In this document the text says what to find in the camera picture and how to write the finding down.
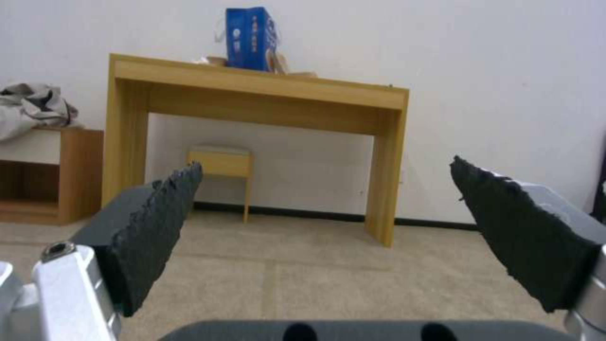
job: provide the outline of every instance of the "table leg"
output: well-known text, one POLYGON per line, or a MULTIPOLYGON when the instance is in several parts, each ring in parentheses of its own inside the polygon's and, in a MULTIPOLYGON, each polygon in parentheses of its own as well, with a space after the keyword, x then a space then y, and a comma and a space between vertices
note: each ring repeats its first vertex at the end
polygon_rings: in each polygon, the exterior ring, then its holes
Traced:
POLYGON ((385 117, 384 129, 375 135, 370 167, 365 227, 375 239, 387 247, 393 244, 393 223, 398 202, 398 185, 406 106, 402 112, 385 117))
POLYGON ((102 205, 145 181, 147 84, 114 79, 110 70, 105 126, 102 205))

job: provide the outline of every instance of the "wooden table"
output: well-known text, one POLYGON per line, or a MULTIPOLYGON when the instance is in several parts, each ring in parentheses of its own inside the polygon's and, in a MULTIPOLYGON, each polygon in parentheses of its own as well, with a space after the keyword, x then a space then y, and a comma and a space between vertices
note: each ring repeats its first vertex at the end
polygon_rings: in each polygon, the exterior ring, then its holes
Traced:
POLYGON ((112 54, 102 202, 144 182, 149 112, 372 135, 365 225, 391 246, 408 93, 112 54))

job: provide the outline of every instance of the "stool seat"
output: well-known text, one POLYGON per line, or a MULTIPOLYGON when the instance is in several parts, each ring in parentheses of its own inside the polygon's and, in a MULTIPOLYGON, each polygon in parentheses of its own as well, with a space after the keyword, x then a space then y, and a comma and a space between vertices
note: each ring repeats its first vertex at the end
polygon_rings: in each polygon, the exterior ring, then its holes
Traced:
POLYGON ((194 152, 209 152, 219 154, 238 154, 238 155, 250 155, 250 150, 240 147, 233 146, 216 146, 212 144, 199 144, 197 146, 190 147, 190 151, 194 152))

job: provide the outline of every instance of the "blue paper bag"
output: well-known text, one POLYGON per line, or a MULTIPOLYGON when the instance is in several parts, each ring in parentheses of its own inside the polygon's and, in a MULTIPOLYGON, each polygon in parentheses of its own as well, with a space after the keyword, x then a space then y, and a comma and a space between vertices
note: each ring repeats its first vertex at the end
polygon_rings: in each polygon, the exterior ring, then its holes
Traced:
POLYGON ((276 27, 263 7, 225 11, 227 65, 274 72, 276 27))

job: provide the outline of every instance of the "wooden stool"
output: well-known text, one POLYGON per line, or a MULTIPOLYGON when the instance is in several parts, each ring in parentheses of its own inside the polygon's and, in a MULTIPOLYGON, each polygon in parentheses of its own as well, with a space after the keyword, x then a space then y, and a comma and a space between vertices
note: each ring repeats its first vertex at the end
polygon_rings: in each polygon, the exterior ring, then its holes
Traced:
POLYGON ((244 223, 246 224, 250 204, 250 182, 253 174, 252 153, 243 148, 198 145, 190 147, 187 153, 187 163, 192 161, 202 164, 204 175, 223 175, 246 179, 244 195, 244 223))

